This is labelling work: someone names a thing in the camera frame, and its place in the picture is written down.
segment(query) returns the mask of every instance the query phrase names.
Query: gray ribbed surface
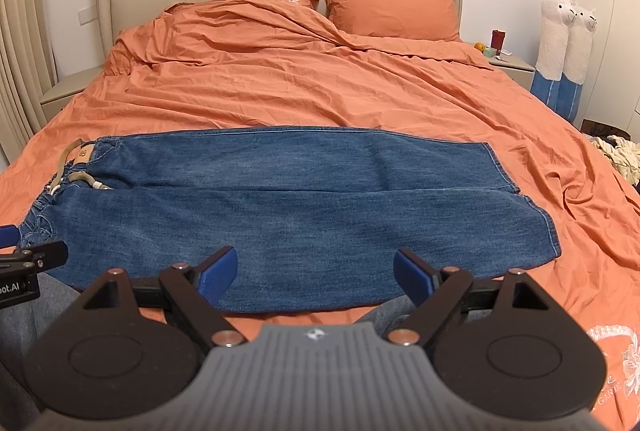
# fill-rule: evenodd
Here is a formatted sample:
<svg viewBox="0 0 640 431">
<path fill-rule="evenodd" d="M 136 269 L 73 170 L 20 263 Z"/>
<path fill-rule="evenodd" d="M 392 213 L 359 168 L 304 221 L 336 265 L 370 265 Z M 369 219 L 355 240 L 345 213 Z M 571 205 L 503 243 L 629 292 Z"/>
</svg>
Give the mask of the gray ribbed surface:
<svg viewBox="0 0 640 431">
<path fill-rule="evenodd" d="M 315 328 L 325 335 L 312 340 Z M 556 422 L 493 417 L 452 394 L 417 347 L 370 323 L 265 325 L 253 343 L 216 348 L 195 381 L 144 416 L 84 423 L 45 413 L 30 431 L 604 431 L 587 411 Z"/>
</svg>

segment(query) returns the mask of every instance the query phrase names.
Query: stuffed animal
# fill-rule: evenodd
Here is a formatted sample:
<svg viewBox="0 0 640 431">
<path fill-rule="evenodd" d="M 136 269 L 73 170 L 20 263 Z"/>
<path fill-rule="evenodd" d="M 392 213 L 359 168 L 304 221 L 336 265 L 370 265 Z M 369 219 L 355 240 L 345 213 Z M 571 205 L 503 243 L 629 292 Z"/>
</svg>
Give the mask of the stuffed animal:
<svg viewBox="0 0 640 431">
<path fill-rule="evenodd" d="M 531 93 L 552 110 L 556 108 L 569 27 L 575 11 L 569 0 L 542 0 L 542 28 Z"/>
<path fill-rule="evenodd" d="M 595 9 L 587 10 L 572 2 L 576 12 L 575 21 L 569 30 L 569 41 L 564 56 L 564 71 L 558 87 L 556 113 L 569 122 L 574 122 L 578 113 L 582 85 L 587 77 L 587 67 L 591 56 L 593 33 L 598 21 Z"/>
</svg>

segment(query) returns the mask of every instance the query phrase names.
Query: beige curtain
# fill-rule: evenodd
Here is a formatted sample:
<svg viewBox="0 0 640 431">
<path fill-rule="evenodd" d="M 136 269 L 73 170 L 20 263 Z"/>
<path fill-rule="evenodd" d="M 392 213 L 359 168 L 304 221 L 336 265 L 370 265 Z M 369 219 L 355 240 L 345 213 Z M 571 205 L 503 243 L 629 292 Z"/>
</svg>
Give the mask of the beige curtain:
<svg viewBox="0 0 640 431">
<path fill-rule="evenodd" d="M 47 124 L 40 98 L 57 81 L 43 0 L 0 0 L 0 146 L 9 162 Z"/>
</svg>

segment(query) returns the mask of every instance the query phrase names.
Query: metal screw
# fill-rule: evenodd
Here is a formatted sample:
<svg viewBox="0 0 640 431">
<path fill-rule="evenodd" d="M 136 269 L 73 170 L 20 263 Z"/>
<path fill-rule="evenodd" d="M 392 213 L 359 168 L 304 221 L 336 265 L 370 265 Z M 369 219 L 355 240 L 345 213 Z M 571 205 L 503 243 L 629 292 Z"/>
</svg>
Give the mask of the metal screw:
<svg viewBox="0 0 640 431">
<path fill-rule="evenodd" d="M 221 330 L 211 336 L 211 341 L 216 346 L 231 348 L 244 343 L 244 337 L 236 330 Z"/>
<path fill-rule="evenodd" d="M 395 345 L 410 346 L 415 345 L 418 341 L 420 341 L 420 334 L 407 328 L 399 328 L 397 330 L 390 331 L 389 335 L 386 338 L 389 340 L 389 342 Z"/>
</svg>

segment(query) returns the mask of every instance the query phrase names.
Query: orange duvet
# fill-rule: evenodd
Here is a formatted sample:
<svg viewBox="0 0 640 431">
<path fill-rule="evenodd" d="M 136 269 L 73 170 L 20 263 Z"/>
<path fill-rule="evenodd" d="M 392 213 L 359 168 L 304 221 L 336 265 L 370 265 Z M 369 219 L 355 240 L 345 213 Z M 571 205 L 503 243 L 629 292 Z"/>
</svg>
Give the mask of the orange duvet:
<svg viewBox="0 0 640 431">
<path fill-rule="evenodd" d="M 282 124 L 487 141 L 555 221 L 562 256 L 531 274 L 606 353 L 594 415 L 610 429 L 632 427 L 640 196 L 576 129 L 466 44 L 354 36 L 273 0 L 177 5 L 123 32 L 104 72 L 0 176 L 0 225 L 22 220 L 76 138 Z M 347 323 L 367 310 L 270 320 Z M 233 319 L 249 337 L 259 321 Z"/>
</svg>

